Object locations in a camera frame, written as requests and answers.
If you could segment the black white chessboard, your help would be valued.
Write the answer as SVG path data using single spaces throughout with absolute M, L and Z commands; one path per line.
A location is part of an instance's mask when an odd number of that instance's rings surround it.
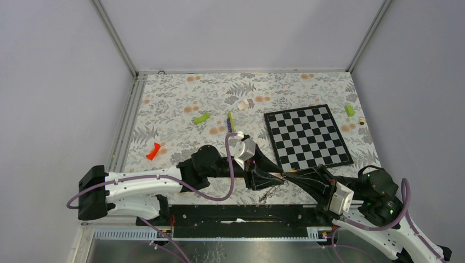
M 264 114 L 277 164 L 284 170 L 354 163 L 328 105 Z

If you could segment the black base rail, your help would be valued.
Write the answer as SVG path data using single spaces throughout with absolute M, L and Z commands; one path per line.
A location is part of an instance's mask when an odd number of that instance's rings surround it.
M 330 233 L 312 205 L 171 205 L 149 224 L 174 238 L 311 238 Z

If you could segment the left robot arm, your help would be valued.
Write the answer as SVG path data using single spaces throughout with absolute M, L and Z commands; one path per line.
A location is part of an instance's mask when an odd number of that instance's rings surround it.
M 96 165 L 78 183 L 78 219 L 91 221 L 108 215 L 135 216 L 164 225 L 170 218 L 168 193 L 198 192 L 208 178 L 243 178 L 249 190 L 282 185 L 284 170 L 252 141 L 241 141 L 234 156 L 220 155 L 204 145 L 175 166 L 140 173 L 115 173 Z

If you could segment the small green block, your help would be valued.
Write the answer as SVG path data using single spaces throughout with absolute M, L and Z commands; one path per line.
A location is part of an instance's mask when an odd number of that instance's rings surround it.
M 355 110 L 352 107 L 352 105 L 345 105 L 344 109 L 348 117 L 352 117 L 355 115 Z

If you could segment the red curved block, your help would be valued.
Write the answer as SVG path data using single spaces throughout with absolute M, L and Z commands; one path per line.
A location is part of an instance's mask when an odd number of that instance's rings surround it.
M 146 155 L 146 158 L 152 161 L 157 156 L 160 148 L 161 148 L 161 145 L 155 142 L 152 151 L 148 155 Z

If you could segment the cream toy block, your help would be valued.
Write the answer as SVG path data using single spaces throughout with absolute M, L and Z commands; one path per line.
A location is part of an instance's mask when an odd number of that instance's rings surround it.
M 249 109 L 250 108 L 250 102 L 248 99 L 244 99 L 242 100 L 238 105 L 237 105 L 237 108 L 240 110 L 240 111 L 244 111 L 246 109 Z

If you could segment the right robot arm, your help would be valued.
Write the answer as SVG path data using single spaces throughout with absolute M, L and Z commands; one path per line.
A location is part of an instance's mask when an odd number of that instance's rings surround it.
M 396 184 L 381 167 L 367 165 L 355 178 L 334 176 L 320 165 L 284 178 L 313 197 L 317 223 L 350 231 L 392 262 L 449 262 L 450 248 L 434 244 L 409 215 L 410 184 Z

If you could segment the floral table mat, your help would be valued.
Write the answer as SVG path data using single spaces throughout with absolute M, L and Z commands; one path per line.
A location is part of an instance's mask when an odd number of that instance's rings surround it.
M 244 99 L 250 108 L 240 111 Z M 294 108 L 329 106 L 354 163 L 331 168 L 334 175 L 355 177 L 367 165 L 380 164 L 352 77 L 329 73 L 212 73 L 149 75 L 139 101 L 125 172 L 168 168 L 189 159 L 203 145 L 225 152 L 226 119 L 231 112 L 236 130 L 251 136 L 270 159 L 275 155 L 264 114 Z M 355 115 L 348 117 L 345 105 Z M 209 112 L 198 125 L 193 118 Z M 154 143 L 161 148 L 148 160 Z

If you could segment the large silver keyring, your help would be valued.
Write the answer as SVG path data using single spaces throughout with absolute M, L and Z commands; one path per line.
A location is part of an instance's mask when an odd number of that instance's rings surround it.
M 286 181 L 286 175 L 282 175 L 281 176 L 282 180 L 283 180 L 283 184 L 281 185 L 277 185 L 277 186 L 273 186 L 272 188 L 270 188 L 269 190 L 266 191 L 265 194 L 263 194 L 259 199 L 259 203 L 266 203 L 267 199 L 272 197 L 274 195 L 274 192 L 276 192 L 282 185 L 285 184 L 285 181 Z

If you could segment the green curved block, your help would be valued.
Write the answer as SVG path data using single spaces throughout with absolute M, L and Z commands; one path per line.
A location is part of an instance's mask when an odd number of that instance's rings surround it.
M 203 115 L 193 118 L 193 121 L 194 121 L 195 125 L 198 125 L 198 124 L 208 120 L 209 118 L 210 118 L 209 112 L 205 112 Z

